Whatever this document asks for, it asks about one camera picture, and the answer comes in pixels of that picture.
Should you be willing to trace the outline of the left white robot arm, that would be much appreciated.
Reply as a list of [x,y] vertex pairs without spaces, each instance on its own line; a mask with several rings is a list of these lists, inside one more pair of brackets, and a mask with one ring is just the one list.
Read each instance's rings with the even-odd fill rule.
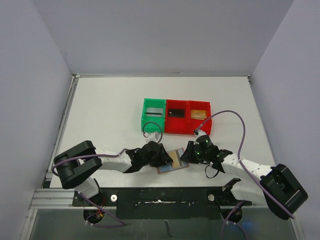
[[131,174],[144,166],[158,168],[172,162],[163,144],[155,141],[141,148],[124,148],[119,153],[107,153],[104,150],[97,152],[92,141],[85,140],[57,155],[51,171],[59,177],[63,189],[74,189],[90,199],[101,192],[98,182],[92,178],[92,174],[99,169]]

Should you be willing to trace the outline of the gold credit card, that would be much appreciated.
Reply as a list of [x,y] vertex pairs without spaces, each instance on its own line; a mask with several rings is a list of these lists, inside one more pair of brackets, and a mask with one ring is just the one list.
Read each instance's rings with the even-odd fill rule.
[[182,148],[172,150],[169,152],[169,156],[173,159],[173,163],[171,163],[172,168],[180,169],[184,166],[183,162],[181,161],[181,155],[184,153]]
[[205,110],[191,109],[190,110],[190,118],[205,120],[207,118],[207,114]]

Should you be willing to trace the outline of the brown leather card holder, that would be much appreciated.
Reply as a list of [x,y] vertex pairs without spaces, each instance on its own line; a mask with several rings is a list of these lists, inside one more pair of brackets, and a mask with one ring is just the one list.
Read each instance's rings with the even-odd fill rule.
[[168,151],[167,153],[169,157],[172,159],[172,162],[158,167],[157,173],[160,175],[160,174],[188,168],[189,163],[181,160],[181,156],[183,155],[184,152],[185,152],[184,148],[178,148],[175,150]]

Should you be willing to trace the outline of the dark grey credit card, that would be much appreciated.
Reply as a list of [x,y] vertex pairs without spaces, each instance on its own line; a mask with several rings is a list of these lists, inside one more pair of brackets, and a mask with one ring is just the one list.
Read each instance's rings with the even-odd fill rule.
[[167,116],[170,118],[184,118],[185,110],[179,108],[169,108]]

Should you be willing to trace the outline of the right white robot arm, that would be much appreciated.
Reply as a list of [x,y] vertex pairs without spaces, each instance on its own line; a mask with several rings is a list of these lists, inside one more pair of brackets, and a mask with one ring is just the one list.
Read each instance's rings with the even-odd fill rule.
[[223,187],[234,199],[268,206],[283,220],[293,214],[308,199],[306,190],[284,164],[263,165],[239,159],[230,150],[219,149],[208,135],[189,141],[181,160],[191,164],[208,164],[220,173],[234,175],[235,180]]

